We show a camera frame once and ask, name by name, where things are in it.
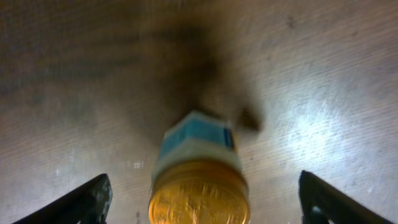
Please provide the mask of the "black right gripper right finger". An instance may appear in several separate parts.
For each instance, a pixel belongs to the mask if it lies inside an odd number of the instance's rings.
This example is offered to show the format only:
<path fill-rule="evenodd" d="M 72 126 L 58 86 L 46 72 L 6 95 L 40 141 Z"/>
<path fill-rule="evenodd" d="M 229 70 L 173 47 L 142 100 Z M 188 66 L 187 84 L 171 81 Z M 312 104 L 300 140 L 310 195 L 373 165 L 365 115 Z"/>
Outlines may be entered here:
<path fill-rule="evenodd" d="M 303 170 L 298 183 L 303 224 L 392 223 L 311 172 Z"/>

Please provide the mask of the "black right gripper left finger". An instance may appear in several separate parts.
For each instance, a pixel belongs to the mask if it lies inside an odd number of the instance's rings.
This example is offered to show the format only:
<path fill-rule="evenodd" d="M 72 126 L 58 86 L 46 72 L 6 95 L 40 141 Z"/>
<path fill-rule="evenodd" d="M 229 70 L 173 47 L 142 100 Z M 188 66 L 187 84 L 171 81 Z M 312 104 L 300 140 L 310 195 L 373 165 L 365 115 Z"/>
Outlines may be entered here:
<path fill-rule="evenodd" d="M 106 224 L 113 190 L 108 174 L 100 174 L 14 224 Z"/>

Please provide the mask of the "gold lid small jar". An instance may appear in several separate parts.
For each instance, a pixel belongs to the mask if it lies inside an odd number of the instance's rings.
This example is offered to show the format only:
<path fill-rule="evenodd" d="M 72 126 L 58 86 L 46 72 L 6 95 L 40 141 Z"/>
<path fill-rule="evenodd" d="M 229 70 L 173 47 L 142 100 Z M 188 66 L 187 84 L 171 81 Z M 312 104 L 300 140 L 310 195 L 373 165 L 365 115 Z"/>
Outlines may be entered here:
<path fill-rule="evenodd" d="M 249 187 L 230 122 L 192 111 L 165 132 L 148 216 L 151 223 L 249 223 Z"/>

